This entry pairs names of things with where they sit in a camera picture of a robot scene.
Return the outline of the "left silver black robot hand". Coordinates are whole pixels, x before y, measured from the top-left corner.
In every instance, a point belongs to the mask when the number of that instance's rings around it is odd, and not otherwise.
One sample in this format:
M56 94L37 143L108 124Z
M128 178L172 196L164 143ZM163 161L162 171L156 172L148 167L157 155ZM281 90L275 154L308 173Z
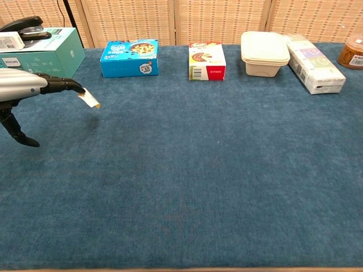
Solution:
M83 95L86 90L71 78L51 76L46 73L30 73L13 68L1 68L1 124L21 145L39 147L39 143L27 137L11 110L23 99L39 94L52 94L73 90Z

